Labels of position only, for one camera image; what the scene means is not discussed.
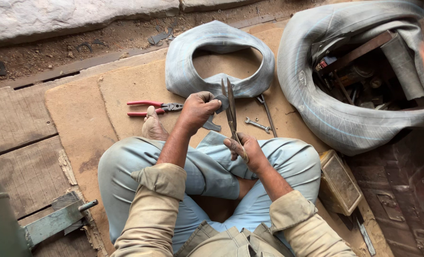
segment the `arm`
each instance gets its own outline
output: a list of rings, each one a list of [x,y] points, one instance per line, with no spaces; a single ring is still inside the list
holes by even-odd
[[[283,231],[296,256],[356,256],[350,247],[317,214],[312,202],[299,191],[293,190],[286,180],[272,167],[258,142],[247,134],[238,134],[249,156],[247,166],[258,175],[269,198],[272,200],[269,214],[271,231]],[[242,156],[242,148],[232,140],[223,142],[232,153],[232,160]]]
[[[172,256],[172,237],[185,193],[186,154],[190,138],[221,106],[209,92],[190,95],[164,144],[157,164],[132,172],[140,183],[131,204],[128,220],[115,242],[113,257]]]

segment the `bare foot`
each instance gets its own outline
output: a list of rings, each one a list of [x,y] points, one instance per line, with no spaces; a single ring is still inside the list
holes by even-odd
[[[245,179],[238,176],[236,176],[236,178],[238,178],[239,181],[239,196],[237,200],[242,200],[242,198],[252,189],[258,179]]]
[[[166,141],[169,133],[164,129],[155,112],[155,107],[150,106],[147,109],[147,117],[144,118],[142,126],[142,136],[152,140]]]

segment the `hand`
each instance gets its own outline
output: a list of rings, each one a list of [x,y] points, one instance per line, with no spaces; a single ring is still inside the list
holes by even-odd
[[[221,106],[220,100],[211,101],[214,97],[207,91],[188,96],[175,127],[186,130],[190,136],[196,134],[209,116],[213,115]]]
[[[256,138],[244,133],[238,133],[238,138],[243,144],[243,147],[247,152],[247,156],[249,157],[247,167],[249,167],[251,172],[259,175],[269,167],[272,167],[267,160],[266,155],[263,153],[263,150],[261,150],[258,141],[256,141]],[[237,141],[227,138],[223,141],[223,143],[231,151],[231,161],[236,160],[238,155],[243,157],[243,149]]]

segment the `gray inner tube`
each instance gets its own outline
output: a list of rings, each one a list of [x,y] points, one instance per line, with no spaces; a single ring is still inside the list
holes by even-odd
[[[258,70],[248,78],[238,79],[220,73],[202,79],[193,66],[192,56],[196,49],[226,54],[246,48],[255,48],[263,56]],[[171,42],[166,55],[166,88],[183,97],[200,91],[209,91],[218,96],[222,94],[221,79],[226,81],[228,77],[233,85],[234,97],[254,97],[269,88],[274,69],[274,54],[265,43],[253,35],[214,20],[180,34]]]
[[[382,0],[324,5],[298,12],[288,22],[277,56],[280,86],[325,143],[352,156],[387,143],[403,128],[424,128],[424,109],[378,111],[352,106],[328,96],[312,80],[314,65],[328,50],[364,43],[394,29],[415,52],[424,89],[424,39],[417,22],[424,18],[423,4]]]

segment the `light blue trousers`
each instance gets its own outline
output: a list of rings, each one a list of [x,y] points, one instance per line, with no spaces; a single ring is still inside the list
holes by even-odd
[[[172,238],[174,253],[186,242],[201,221],[206,220],[219,232],[233,226],[238,230],[254,231],[265,222],[271,226],[271,200],[258,181],[224,223],[211,221],[207,214],[187,195],[205,195],[237,199],[239,183],[236,176],[255,178],[238,157],[231,161],[231,152],[223,144],[226,137],[210,132],[196,149],[188,148],[185,198],[180,202],[179,214]],[[320,186],[320,159],[315,149],[301,140],[273,138],[258,141],[271,165],[301,194],[312,201],[317,199]],[[163,148],[163,141],[130,137],[112,145],[101,157],[98,180],[104,208],[109,219],[110,239],[115,243],[125,226],[129,207],[134,199],[136,183],[130,174],[155,165]]]

